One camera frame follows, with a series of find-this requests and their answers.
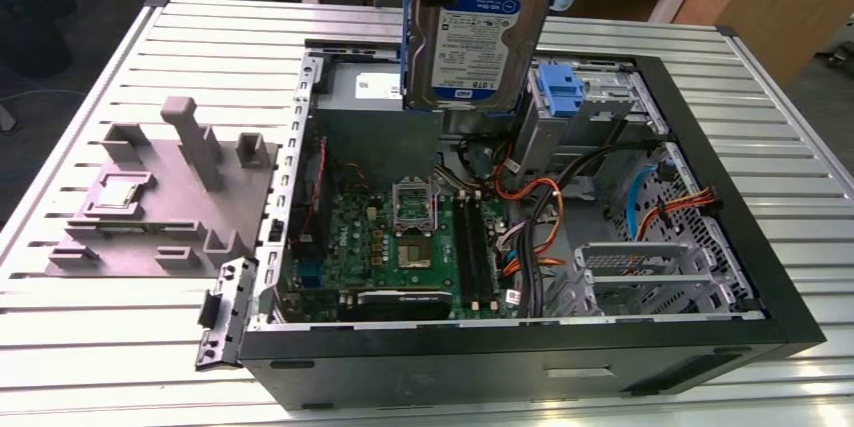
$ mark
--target ram slot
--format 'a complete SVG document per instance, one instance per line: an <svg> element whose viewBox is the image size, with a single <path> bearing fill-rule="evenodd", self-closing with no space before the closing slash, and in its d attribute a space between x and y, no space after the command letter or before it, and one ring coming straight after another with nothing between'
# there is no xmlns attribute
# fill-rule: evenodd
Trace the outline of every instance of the ram slot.
<svg viewBox="0 0 854 427"><path fill-rule="evenodd" d="M468 306L478 300L476 280L471 268L471 245L468 244L468 222L466 204L468 200L454 201L454 246L456 247L456 269L459 272L459 292L462 304Z"/></svg>
<svg viewBox="0 0 854 427"><path fill-rule="evenodd" d="M475 277L478 300L482 306L488 306L495 300L492 291L492 271L487 259L488 248L486 245L486 228L480 216L480 203L468 202L466 205L468 214L468 245L471 255L471 268Z"/></svg>

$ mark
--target slatted metal surface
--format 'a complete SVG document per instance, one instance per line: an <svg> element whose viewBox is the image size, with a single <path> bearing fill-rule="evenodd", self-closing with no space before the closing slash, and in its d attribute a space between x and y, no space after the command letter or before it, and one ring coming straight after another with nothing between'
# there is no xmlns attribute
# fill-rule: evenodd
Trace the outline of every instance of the slatted metal surface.
<svg viewBox="0 0 854 427"><path fill-rule="evenodd" d="M159 105L167 95L188 95L219 139L255 130L280 140L306 39L395 42L398 16L219 0L171 0L143 10L0 234L0 423L399 425L400 416L416 416L446 425L560 418L614 425L631 415L634 425L661 426L718 423L721 409L801 425L850 419L854 408L837 403L854 394L850 179L738 45L706 27L554 19L540 48L663 59L827 335L793 359L747 366L673 397L284 412L246 370L194 372L195 318L211 281L43 276L105 158L96 142L111 121L139 122L149 137L175 138ZM774 402L781 398L785 404ZM747 399L770 403L738 403Z"/></svg>

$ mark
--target blue plastic latch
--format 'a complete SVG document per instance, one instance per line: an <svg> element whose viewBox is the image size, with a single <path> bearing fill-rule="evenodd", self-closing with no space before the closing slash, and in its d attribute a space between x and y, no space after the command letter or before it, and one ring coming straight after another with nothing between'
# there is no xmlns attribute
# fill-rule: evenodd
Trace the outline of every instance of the blue plastic latch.
<svg viewBox="0 0 854 427"><path fill-rule="evenodd" d="M548 99L548 111L555 117L572 117L584 102L584 84L568 65L539 66L539 88Z"/></svg>

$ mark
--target connector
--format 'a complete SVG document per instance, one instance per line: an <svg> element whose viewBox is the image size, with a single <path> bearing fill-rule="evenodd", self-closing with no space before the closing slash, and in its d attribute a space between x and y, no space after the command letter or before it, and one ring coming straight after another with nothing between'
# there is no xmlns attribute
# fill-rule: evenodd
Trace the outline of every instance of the connector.
<svg viewBox="0 0 854 427"><path fill-rule="evenodd" d="M584 84L568 65L539 66L539 88L548 99L548 111L555 117L572 117L584 102Z"/></svg>
<svg viewBox="0 0 854 427"><path fill-rule="evenodd" d="M658 163L655 173L662 182L675 182L679 177L679 170L677 169L677 163L673 159L666 159Z"/></svg>

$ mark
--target green circuit board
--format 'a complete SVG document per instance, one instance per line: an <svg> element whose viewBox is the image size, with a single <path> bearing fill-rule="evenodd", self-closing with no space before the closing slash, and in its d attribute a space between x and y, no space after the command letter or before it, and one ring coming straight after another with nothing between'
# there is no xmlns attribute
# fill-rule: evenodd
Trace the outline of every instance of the green circuit board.
<svg viewBox="0 0 854 427"><path fill-rule="evenodd" d="M362 290L399 290L450 292L454 295L452 318L500 318L504 313L483 306L472 310L460 300L459 272L454 237L454 207L450 195L435 198L436 228L430 236L420 233L395 235L390 193L346 193L335 198L330 229L330 248L320 268L298 271L316 277L304 289L303 312L307 322L335 320L340 292ZM418 200L407 200L407 208L418 209ZM488 232L504 220L500 200L479 202L480 215ZM483 255L494 266L492 252ZM491 269L492 286L498 292L498 278Z"/></svg>

